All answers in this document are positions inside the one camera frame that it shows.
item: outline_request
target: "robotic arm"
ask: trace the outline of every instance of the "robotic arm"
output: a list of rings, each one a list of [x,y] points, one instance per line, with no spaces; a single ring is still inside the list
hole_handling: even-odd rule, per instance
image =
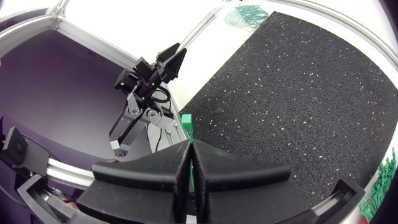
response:
[[[179,47],[177,43],[159,53],[152,65],[141,57],[131,71],[124,69],[116,80],[115,89],[127,94],[123,110],[109,132],[116,156],[126,156],[131,143],[149,123],[164,130],[173,126],[174,114],[165,107],[171,95],[161,84],[178,77],[187,53],[185,48],[177,51]]]

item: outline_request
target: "curved metal rim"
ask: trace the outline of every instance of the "curved metal rim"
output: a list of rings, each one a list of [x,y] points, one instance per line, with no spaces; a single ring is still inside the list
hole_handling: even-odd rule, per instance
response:
[[[348,28],[353,31],[368,43],[370,43],[373,47],[375,47],[383,56],[391,63],[391,65],[398,72],[398,55],[376,34],[370,31],[368,28],[363,26],[362,24],[356,22],[354,19],[337,12],[334,9],[331,9],[326,6],[319,5],[314,2],[306,1],[306,0],[269,0],[270,2],[286,4],[293,7],[298,7],[315,14],[318,14],[322,17],[331,19],[340,25]]]

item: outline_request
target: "black rubber mat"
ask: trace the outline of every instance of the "black rubber mat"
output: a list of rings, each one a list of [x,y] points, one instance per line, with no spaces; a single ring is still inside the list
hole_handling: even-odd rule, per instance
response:
[[[194,137],[292,166],[311,205],[343,176],[364,187],[397,124],[398,91],[370,59],[311,23],[273,13],[184,107]]]

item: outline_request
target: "purple wall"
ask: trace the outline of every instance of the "purple wall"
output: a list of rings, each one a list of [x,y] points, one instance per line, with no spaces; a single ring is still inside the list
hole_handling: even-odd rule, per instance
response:
[[[114,158],[108,133],[126,99],[113,88],[122,69],[52,30],[24,42],[0,66],[5,134],[17,126],[62,162],[82,169]],[[145,131],[132,147],[123,161],[150,154]],[[22,200],[14,181],[15,173],[0,162],[0,185]],[[0,192],[0,223],[30,223],[30,214]]]

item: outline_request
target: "green object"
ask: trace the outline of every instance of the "green object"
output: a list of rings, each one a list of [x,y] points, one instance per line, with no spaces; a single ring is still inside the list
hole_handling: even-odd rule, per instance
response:
[[[182,128],[189,134],[190,142],[193,143],[192,114],[183,114],[181,117]]]
[[[225,17],[225,23],[252,32],[267,18],[268,13],[260,6],[239,6]]]
[[[368,223],[372,220],[384,196],[386,196],[391,181],[396,173],[396,167],[396,152],[394,148],[392,148],[392,160],[390,161],[389,158],[387,158],[385,165],[383,165],[382,162],[379,165],[379,177],[371,188],[371,193],[369,194],[370,199],[368,201],[364,200],[363,203],[359,204],[359,212],[365,216]]]
[[[182,128],[186,130],[186,132],[189,134],[189,139],[190,143],[193,144],[193,125],[192,125],[192,114],[183,114],[181,117],[181,124]],[[190,173],[191,173],[191,184],[192,188],[195,190],[194,184],[193,184],[193,164],[191,161],[191,166],[190,166]]]

